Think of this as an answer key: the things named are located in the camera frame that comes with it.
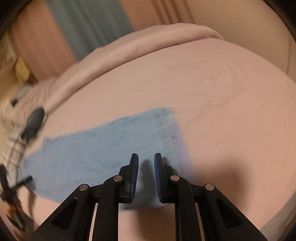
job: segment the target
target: bed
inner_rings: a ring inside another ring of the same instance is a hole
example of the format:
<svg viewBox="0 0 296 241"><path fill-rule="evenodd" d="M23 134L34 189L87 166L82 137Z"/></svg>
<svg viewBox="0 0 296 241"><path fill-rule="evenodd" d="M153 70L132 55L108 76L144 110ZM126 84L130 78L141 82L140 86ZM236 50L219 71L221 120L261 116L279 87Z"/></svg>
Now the bed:
<svg viewBox="0 0 296 241"><path fill-rule="evenodd" d="M215 185L270 241L293 218L296 86L215 31L192 24L151 27L95 50L48 83L42 85L50 91L35 104L44 106L48 120L26 155L44 138L169 107L193 166L192 182ZM35 94L29 91L17 104L18 121L34 108L20 111ZM59 205L26 188L19 198L38 225ZM120 212L119 240L174 240L174 207Z"/></svg>

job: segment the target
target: blue curtain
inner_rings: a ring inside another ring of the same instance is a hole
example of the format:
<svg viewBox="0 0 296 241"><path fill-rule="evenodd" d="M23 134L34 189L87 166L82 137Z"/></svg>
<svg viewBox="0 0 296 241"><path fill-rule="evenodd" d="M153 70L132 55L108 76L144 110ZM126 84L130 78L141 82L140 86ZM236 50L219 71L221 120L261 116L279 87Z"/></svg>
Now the blue curtain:
<svg viewBox="0 0 296 241"><path fill-rule="evenodd" d="M77 59L133 32L119 0L47 0Z"/></svg>

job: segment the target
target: pillow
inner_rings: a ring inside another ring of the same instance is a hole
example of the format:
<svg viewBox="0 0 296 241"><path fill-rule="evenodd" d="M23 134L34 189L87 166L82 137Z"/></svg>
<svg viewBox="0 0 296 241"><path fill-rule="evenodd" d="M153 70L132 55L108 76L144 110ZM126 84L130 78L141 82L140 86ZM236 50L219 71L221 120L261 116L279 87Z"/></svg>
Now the pillow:
<svg viewBox="0 0 296 241"><path fill-rule="evenodd" d="M19 100L24 98L24 96L28 93L29 89L32 88L31 84L24 84L16 96L11 100L12 106L15 106Z"/></svg>
<svg viewBox="0 0 296 241"><path fill-rule="evenodd" d="M56 77L51 77L45 81L32 86L27 94L17 102L14 108L8 108L5 113L7 121L14 126L25 126L27 117L37 108L43 106L45 101L54 92Z"/></svg>
<svg viewBox="0 0 296 241"><path fill-rule="evenodd" d="M0 103L0 120L3 121L4 125L9 129L13 129L14 125L10 121L9 113L13 110L10 99L6 99Z"/></svg>

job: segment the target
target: light blue towel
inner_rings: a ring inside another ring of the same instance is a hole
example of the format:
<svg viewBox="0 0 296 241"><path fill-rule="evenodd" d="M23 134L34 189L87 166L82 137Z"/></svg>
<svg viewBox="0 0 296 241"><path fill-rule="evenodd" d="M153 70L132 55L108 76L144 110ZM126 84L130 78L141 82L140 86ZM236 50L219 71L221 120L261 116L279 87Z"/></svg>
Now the light blue towel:
<svg viewBox="0 0 296 241"><path fill-rule="evenodd" d="M102 184L139 155L136 196L120 209L159 207L154 154L160 152L177 174L189 177L190 165L170 109L156 108L124 117L91 130L44 139L42 147L25 159L20 178L32 175L28 188L62 202L80 184Z"/></svg>

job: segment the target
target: plaid fabric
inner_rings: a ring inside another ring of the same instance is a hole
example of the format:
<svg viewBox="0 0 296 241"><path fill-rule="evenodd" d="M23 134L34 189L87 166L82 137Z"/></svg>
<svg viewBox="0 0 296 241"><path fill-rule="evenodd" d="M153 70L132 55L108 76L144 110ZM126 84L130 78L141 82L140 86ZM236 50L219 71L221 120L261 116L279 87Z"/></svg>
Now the plaid fabric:
<svg viewBox="0 0 296 241"><path fill-rule="evenodd" d="M7 180L10 186L17 183L18 167L27 148L26 143L20 138L21 132L22 129L16 129L9 135L6 147L0 156L0 163L8 172Z"/></svg>

